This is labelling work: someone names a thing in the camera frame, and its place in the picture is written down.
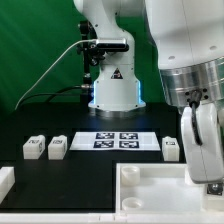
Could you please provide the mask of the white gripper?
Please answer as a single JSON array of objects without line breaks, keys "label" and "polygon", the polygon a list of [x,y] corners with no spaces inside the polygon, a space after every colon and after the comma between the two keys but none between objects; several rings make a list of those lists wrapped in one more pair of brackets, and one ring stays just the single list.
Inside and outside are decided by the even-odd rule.
[{"label": "white gripper", "polygon": [[224,177],[224,158],[216,107],[209,103],[196,109],[202,145],[195,142],[191,118],[192,109],[186,107],[181,118],[181,134],[189,175],[197,184],[219,182]]}]

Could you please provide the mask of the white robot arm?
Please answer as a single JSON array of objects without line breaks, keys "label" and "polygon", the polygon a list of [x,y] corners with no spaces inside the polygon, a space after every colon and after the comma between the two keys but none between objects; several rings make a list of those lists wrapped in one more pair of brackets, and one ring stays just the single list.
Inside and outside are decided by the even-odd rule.
[{"label": "white robot arm", "polygon": [[224,179],[217,103],[224,99],[224,0],[73,0],[93,26],[100,74],[90,111],[103,116],[145,107],[134,74],[135,40],[118,16],[144,14],[158,52],[166,102],[181,112],[189,175],[195,183]]}]

